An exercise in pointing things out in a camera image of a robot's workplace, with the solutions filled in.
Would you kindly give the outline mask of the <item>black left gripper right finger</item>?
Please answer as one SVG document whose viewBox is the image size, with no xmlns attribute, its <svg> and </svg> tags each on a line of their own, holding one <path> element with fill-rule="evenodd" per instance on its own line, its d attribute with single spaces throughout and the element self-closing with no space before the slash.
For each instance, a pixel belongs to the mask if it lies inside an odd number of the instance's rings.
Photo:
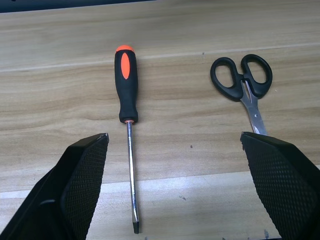
<svg viewBox="0 0 320 240">
<path fill-rule="evenodd" d="M 282 240 L 320 240 L 320 169 L 295 145 L 243 132 L 256 192 Z"/>
</svg>

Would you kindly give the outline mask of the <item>black handled scissors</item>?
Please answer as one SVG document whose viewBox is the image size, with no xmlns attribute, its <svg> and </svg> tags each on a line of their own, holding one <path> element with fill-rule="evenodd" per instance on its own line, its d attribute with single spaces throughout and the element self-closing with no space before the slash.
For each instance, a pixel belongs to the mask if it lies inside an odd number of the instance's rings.
<svg viewBox="0 0 320 240">
<path fill-rule="evenodd" d="M 257 63 L 265 73 L 265 82 L 257 82 L 250 70 L 249 63 Z M 252 130 L 256 134 L 267 135 L 261 113 L 258 107 L 258 100 L 264 97 L 269 91 L 272 81 L 273 72 L 270 65 L 256 54 L 247 54 L 241 60 L 243 73 L 238 73 L 235 62 L 228 57 L 216 59 L 210 68 L 210 77 L 216 89 L 228 99 L 234 102 L 242 102 L 246 108 Z M 232 86 L 224 86 L 217 77 L 216 70 L 220 66 L 229 68 L 232 78 Z"/>
</svg>

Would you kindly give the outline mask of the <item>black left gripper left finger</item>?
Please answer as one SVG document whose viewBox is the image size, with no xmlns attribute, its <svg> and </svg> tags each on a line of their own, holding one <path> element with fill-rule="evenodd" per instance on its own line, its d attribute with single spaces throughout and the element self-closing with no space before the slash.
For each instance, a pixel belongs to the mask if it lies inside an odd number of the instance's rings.
<svg viewBox="0 0 320 240">
<path fill-rule="evenodd" d="M 86 240 L 101 192 L 109 136 L 68 146 L 32 188 L 0 240 Z"/>
</svg>

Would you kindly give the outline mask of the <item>orange and black screwdriver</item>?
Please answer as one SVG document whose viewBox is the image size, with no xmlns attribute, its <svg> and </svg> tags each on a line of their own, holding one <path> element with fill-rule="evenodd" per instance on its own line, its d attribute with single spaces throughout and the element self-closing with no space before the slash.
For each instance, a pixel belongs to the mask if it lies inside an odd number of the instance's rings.
<svg viewBox="0 0 320 240">
<path fill-rule="evenodd" d="M 133 141 L 133 124 L 139 119 L 136 106 L 139 84 L 136 54 L 131 46 L 121 45 L 116 49 L 114 56 L 114 76 L 116 91 L 120 102 L 119 120 L 121 123 L 126 124 L 127 131 L 132 225 L 134 233 L 139 234 L 140 219 Z"/>
</svg>

